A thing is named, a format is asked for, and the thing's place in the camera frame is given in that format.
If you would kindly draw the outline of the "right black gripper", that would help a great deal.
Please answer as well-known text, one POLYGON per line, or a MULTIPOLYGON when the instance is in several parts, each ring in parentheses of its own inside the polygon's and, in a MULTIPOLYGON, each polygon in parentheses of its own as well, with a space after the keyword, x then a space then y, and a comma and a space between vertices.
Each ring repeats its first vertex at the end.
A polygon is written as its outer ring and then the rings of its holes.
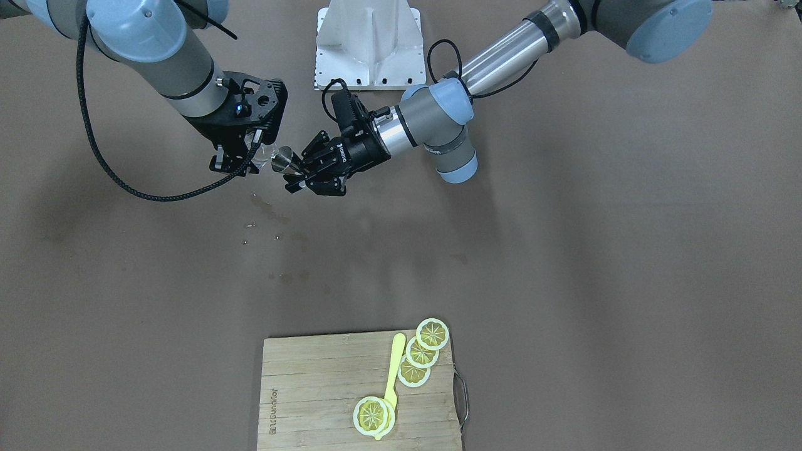
POLYGON ((288 91, 281 79, 258 79, 240 72, 224 71, 222 86, 226 97, 221 106, 209 115, 189 118, 188 122, 213 145, 215 154, 209 170, 246 176, 260 174, 253 162, 238 172, 251 150, 244 137, 261 129, 261 143, 273 145, 279 134, 288 91))

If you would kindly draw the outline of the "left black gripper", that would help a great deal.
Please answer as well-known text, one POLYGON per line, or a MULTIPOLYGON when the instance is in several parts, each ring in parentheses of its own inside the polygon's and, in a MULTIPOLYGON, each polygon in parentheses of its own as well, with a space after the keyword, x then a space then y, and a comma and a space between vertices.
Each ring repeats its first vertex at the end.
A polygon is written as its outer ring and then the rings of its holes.
POLYGON ((370 122, 359 123, 331 138, 328 132, 318 132, 301 152, 303 165, 325 165, 320 172, 283 171, 284 188, 291 194, 304 189, 318 196, 346 195, 345 182, 356 172, 367 171, 390 160, 390 152, 379 139, 370 122))

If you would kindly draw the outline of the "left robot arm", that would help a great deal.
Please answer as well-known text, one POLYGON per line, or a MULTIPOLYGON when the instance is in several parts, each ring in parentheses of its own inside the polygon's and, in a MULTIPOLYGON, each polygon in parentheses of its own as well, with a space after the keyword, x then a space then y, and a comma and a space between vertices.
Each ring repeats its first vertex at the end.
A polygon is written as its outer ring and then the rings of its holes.
POLYGON ((288 192, 343 196, 353 175, 424 147, 445 182, 466 182, 478 168, 467 127, 475 100, 509 89, 542 56, 590 31, 635 59, 663 63, 704 34, 712 12, 711 1, 549 1, 433 85, 410 86, 398 105, 368 111, 344 86, 332 98, 339 136, 320 132, 298 155, 281 147, 271 168, 288 192))

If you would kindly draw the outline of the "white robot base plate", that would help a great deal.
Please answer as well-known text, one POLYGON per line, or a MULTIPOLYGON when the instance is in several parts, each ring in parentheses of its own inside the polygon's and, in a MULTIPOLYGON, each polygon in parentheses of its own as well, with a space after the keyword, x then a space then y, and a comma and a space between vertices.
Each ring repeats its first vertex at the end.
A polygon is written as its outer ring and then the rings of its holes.
POLYGON ((427 82, 421 13, 407 1, 331 1, 317 12, 313 86, 406 90, 427 82))

